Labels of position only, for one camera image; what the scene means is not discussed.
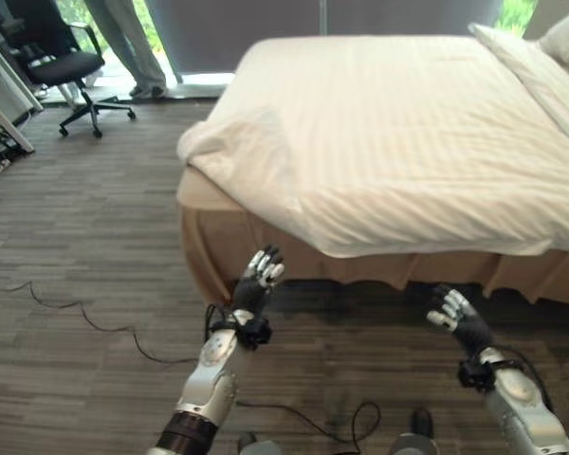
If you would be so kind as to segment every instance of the white bedsheet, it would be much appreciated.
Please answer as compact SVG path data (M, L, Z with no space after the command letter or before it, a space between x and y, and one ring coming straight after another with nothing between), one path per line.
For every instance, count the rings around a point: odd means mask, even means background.
M504 60L463 37L262 42L178 153L330 256L569 251L569 111Z

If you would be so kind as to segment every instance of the gray curtain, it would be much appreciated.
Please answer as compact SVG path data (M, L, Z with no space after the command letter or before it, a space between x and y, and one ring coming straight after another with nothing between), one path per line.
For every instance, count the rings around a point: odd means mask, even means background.
M230 72L270 37L468 34L492 25L503 0L146 0L175 73ZM321 16L326 4L326 17Z
M526 40L541 38L550 27L567 14L569 14L569 0L541 0L533 12L533 17L523 37Z

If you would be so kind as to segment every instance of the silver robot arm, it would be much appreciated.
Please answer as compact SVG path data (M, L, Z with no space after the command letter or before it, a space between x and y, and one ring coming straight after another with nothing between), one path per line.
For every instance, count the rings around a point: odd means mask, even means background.
M266 295L285 272L278 249L267 247L248 263L234 289L232 312L213 326L196 369L185 383L171 421L147 455L206 455L234 403L252 352L269 341L261 313Z
M500 424L512 453L569 455L569 438L560 420L544 405L539 388L518 364L489 347L493 344L491 331L474 307L447 286L438 286L436 294L441 311L430 311L428 320L446 327L468 353L470 359L462 362L460 369L462 384L485 393L486 406Z

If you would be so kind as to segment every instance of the window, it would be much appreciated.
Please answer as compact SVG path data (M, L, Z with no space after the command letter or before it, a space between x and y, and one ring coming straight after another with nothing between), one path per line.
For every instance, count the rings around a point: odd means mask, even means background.
M523 36L538 0L504 0L502 12L495 27Z

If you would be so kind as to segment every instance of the gray carpet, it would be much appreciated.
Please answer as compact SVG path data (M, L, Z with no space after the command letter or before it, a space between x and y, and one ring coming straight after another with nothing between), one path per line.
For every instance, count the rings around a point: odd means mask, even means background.
M211 105L136 109L136 122L101 114L101 140L88 119L59 137L65 109L29 122L37 153L0 176L0 286L34 280L46 303L83 301L101 326L135 325L152 355L195 356L204 309L179 246L174 147ZM569 431L569 306L530 306L509 292L478 305L500 341L534 360ZM294 406L345 436L354 408L375 400L383 421L362 445L369 455L387 453L424 405L442 453L506 453L481 397L456 382L461 351L428 327L426 308L421 288L401 296L369 282L288 283L268 311L272 343L254 357L240 398ZM92 329L78 308L0 293L0 455L142 454L192 368L150 362L129 334ZM346 448L283 411L234 409L212 453L233 454L243 430L284 453Z

